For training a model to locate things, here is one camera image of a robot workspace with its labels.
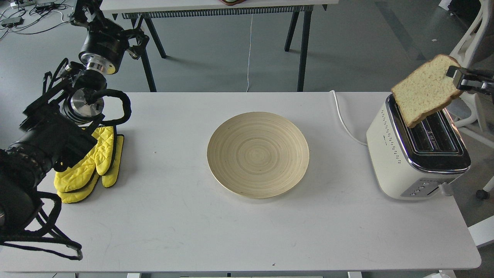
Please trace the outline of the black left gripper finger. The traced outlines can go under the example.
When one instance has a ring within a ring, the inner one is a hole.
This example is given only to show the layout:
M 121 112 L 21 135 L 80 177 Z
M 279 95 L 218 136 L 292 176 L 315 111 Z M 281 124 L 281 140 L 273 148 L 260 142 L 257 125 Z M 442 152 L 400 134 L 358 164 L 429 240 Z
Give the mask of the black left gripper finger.
M 69 15 L 69 23 L 73 26 L 85 27 L 87 30 L 100 30 L 104 28 L 104 16 L 100 9 L 102 0 L 76 0 L 72 14 Z M 88 21 L 86 12 L 89 12 L 92 21 Z
M 138 60 L 143 56 L 149 37 L 145 34 L 141 27 L 124 30 L 122 32 L 122 38 L 125 43 L 125 50 L 129 53 L 132 59 Z M 131 39 L 136 40 L 135 45 L 130 45 L 129 41 Z

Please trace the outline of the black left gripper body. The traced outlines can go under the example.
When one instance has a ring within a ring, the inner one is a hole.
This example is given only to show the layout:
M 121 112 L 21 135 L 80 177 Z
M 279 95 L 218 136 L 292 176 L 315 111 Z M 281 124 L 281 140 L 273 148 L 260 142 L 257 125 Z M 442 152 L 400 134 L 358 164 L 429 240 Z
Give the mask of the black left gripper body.
M 123 56 L 129 48 L 125 37 L 119 36 L 123 28 L 115 23 L 108 22 L 104 27 L 101 22 L 92 22 L 88 25 L 88 35 L 81 48 L 79 59 L 84 65 L 92 60 L 102 62 L 104 74 L 116 74 L 122 63 Z

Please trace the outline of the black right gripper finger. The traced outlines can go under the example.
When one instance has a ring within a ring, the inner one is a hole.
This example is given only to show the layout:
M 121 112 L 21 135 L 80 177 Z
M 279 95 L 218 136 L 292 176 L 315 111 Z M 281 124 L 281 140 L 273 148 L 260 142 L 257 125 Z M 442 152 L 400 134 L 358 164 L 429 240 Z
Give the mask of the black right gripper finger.
M 459 66 L 450 66 L 447 70 L 447 77 L 453 78 L 456 72 L 460 72 L 462 79 L 473 80 L 473 81 L 489 81 L 494 80 L 494 71 L 487 69 L 469 69 Z
M 494 93 L 494 81 L 492 80 L 468 80 L 460 79 L 455 81 L 455 87 L 458 90 L 470 91 L 474 90 L 477 93 L 492 95 Z

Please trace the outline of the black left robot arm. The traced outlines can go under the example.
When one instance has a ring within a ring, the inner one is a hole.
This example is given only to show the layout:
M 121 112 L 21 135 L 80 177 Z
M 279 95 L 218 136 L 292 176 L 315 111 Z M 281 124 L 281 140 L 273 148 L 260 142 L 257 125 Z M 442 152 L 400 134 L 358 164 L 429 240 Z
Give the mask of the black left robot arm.
M 62 201 L 54 193 L 38 191 L 37 186 L 50 170 L 62 172 L 75 166 L 97 140 L 101 125 L 120 125 L 131 117 L 129 97 L 107 88 L 106 75 L 118 72 L 125 52 L 132 58 L 144 55 L 149 37 L 139 28 L 125 30 L 106 18 L 100 0 L 75 2 L 69 22 L 85 27 L 79 62 L 64 59 L 51 78 L 43 83 L 42 95 L 25 110 L 20 129 L 23 137 L 1 150 L 1 245 L 28 251 L 41 251 L 24 242 L 62 244 L 81 260 L 81 245 L 58 227 Z

